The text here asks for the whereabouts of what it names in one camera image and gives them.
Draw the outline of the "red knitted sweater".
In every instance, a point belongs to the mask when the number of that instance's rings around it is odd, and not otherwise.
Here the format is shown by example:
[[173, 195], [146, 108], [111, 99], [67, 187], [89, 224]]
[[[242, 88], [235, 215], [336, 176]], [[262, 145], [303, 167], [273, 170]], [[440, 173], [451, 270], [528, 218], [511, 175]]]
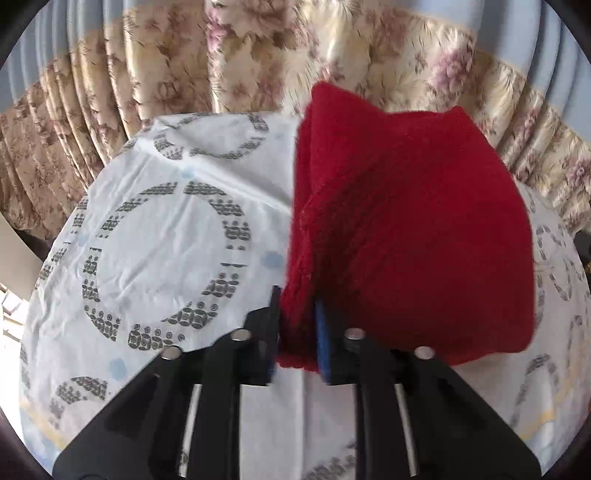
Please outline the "red knitted sweater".
[[388, 113], [327, 82], [297, 132], [280, 365], [315, 370], [314, 305], [452, 365], [533, 339], [530, 220], [460, 107]]

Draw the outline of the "white patterned bed sheet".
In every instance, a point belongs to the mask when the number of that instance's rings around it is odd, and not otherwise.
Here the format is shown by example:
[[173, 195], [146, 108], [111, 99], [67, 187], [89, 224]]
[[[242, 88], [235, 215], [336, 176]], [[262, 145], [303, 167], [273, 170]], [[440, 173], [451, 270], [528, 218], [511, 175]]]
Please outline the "white patterned bed sheet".
[[[157, 119], [99, 174], [58, 234], [21, 345], [24, 442], [46, 470], [164, 347], [211, 345], [283, 284], [297, 119]], [[590, 292], [571, 235], [526, 185], [536, 329], [459, 374], [550, 469], [590, 404]]]

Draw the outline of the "white board panel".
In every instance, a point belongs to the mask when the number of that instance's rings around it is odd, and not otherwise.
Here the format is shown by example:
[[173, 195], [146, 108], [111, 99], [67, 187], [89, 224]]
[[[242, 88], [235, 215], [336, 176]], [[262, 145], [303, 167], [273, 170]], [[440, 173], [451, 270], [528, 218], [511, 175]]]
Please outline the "white board panel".
[[0, 216], [1, 283], [19, 298], [29, 300], [41, 267], [41, 260]]

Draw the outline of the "floral beige curtain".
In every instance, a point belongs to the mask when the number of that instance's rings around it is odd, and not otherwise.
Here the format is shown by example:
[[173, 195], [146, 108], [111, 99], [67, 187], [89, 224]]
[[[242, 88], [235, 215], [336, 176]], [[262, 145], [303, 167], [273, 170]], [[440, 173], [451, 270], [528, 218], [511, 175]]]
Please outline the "floral beige curtain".
[[590, 228], [590, 63], [544, 1], [50, 1], [1, 66], [1, 212], [57, 235], [154, 117], [462, 107], [573, 232]]

